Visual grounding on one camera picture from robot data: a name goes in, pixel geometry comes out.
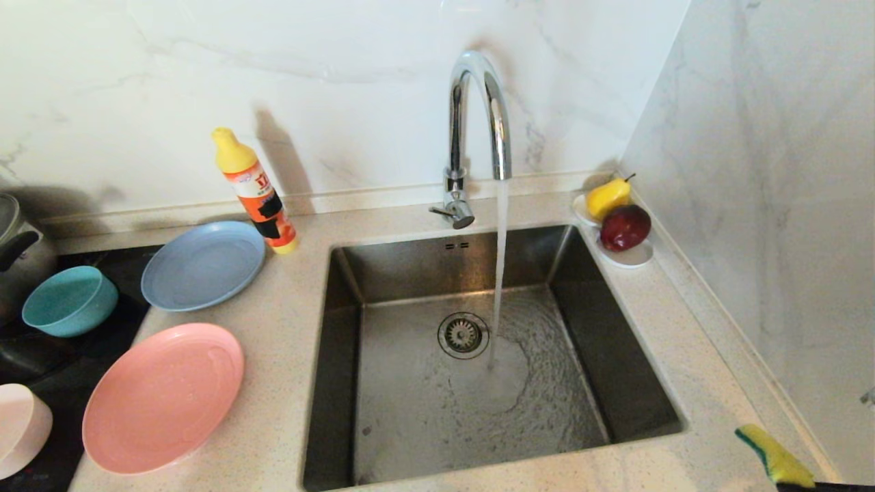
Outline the stainless steel sink basin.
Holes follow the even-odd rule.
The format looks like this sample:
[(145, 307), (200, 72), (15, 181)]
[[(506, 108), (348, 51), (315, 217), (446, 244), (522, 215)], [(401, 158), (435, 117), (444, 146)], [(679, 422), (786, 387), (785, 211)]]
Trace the stainless steel sink basin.
[[(336, 246), (327, 264), (303, 484), (396, 482), (680, 433), (684, 418), (581, 233), (510, 230)], [(453, 312), (490, 330), (456, 360)]]

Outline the yellow pear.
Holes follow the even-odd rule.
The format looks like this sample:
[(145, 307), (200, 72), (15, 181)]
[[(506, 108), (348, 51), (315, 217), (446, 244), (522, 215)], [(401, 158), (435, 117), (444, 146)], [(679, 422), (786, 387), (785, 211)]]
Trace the yellow pear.
[(631, 204), (630, 181), (635, 176), (636, 174), (631, 174), (627, 178), (615, 178), (587, 194), (587, 212), (594, 222), (603, 222), (613, 209)]

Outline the black glass cooktop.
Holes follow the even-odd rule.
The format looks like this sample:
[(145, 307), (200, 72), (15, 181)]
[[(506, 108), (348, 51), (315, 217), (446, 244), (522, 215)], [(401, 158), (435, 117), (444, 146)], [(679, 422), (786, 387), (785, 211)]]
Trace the black glass cooktop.
[[(0, 492), (68, 492), (84, 455), (81, 426), (85, 406), (100, 378), (133, 344), (150, 309), (140, 288), (145, 266), (159, 246), (68, 254), (59, 257), (56, 271), (94, 266), (118, 288), (118, 304), (99, 327), (75, 338), (54, 338), (22, 320), (8, 324), (19, 339), (0, 338), (0, 385), (19, 383), (29, 388), (52, 411), (53, 424), (37, 457), (24, 469), (0, 479)], [(10, 349), (26, 340), (46, 340), (59, 349), (48, 360), (26, 361), (12, 368)]]

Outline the small light pink plate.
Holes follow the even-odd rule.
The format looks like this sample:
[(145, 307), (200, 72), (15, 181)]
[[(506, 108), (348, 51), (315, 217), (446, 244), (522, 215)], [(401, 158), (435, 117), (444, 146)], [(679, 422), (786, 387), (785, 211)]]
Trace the small light pink plate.
[(0, 480), (23, 470), (37, 457), (52, 426), (51, 409), (28, 387), (0, 385)]

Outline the dish soap bottle yellow cap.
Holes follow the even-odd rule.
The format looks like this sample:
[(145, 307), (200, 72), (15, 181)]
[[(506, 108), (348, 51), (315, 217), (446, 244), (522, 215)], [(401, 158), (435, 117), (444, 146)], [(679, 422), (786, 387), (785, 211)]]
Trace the dish soap bottle yellow cap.
[(274, 252), (293, 252), (298, 246), (296, 228), (256, 152), (241, 143), (230, 128), (216, 128), (211, 137), (215, 144), (215, 164), (258, 233)]

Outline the round metal drain strainer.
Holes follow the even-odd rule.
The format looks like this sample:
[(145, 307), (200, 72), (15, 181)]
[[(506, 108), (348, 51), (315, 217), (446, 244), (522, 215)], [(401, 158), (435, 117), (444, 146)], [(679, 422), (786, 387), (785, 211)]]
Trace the round metal drain strainer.
[(440, 348), (456, 360), (472, 360), (489, 346), (490, 330), (483, 318), (472, 312), (453, 312), (437, 331)]

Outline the chrome gooseneck faucet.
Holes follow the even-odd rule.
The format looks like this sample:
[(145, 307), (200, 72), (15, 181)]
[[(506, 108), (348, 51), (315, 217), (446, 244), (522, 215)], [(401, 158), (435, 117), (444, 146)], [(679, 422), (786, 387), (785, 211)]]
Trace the chrome gooseneck faucet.
[(443, 172), (443, 206), (429, 209), (431, 214), (442, 216), (454, 230), (462, 230), (475, 222), (465, 190), (468, 171), (463, 166), (468, 85), (472, 81), (485, 104), (493, 179), (506, 181), (513, 177), (511, 125), (499, 75), (484, 53), (465, 51), (457, 58), (450, 76), (448, 165)]

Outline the teal bowl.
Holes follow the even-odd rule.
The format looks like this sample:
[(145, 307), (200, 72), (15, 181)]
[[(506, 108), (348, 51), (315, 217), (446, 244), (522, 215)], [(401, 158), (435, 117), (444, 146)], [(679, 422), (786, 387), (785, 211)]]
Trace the teal bowl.
[(22, 308), (25, 324), (72, 338), (103, 324), (118, 305), (118, 287), (94, 266), (75, 266), (47, 278)]

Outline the blue plate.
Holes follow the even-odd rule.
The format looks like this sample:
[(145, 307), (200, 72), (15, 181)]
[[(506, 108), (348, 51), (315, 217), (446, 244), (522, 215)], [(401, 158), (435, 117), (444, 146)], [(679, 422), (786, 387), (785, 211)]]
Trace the blue plate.
[(243, 292), (265, 264), (265, 240), (250, 224), (216, 221), (166, 243), (150, 259), (141, 291), (167, 312), (209, 308)]

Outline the dark red apple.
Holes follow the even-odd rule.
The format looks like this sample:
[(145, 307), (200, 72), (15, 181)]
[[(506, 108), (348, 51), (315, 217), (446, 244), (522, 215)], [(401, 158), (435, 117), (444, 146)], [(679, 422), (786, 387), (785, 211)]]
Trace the dark red apple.
[(643, 243), (651, 230), (652, 219), (644, 208), (637, 204), (619, 206), (604, 218), (600, 243), (607, 250), (623, 252)]

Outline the yellow green sponge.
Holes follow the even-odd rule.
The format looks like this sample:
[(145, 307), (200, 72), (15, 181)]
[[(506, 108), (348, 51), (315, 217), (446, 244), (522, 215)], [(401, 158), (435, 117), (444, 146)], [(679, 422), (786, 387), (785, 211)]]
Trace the yellow green sponge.
[(810, 492), (816, 489), (813, 473), (781, 443), (756, 424), (737, 427), (735, 436), (759, 456), (766, 475), (779, 492)]

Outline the small white fruit dish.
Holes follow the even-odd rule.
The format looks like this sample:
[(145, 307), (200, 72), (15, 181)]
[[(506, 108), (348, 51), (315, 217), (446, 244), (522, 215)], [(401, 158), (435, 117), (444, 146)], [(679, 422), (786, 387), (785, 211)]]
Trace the small white fruit dish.
[(593, 215), (587, 209), (587, 195), (585, 193), (577, 196), (571, 205), (571, 209), (577, 215), (579, 221), (591, 231), (591, 236), (595, 242), (597, 250), (609, 264), (623, 269), (635, 269), (644, 266), (649, 262), (654, 255), (653, 243), (649, 238), (646, 238), (641, 244), (634, 248), (615, 252), (607, 249), (600, 240), (600, 224), (595, 221)]

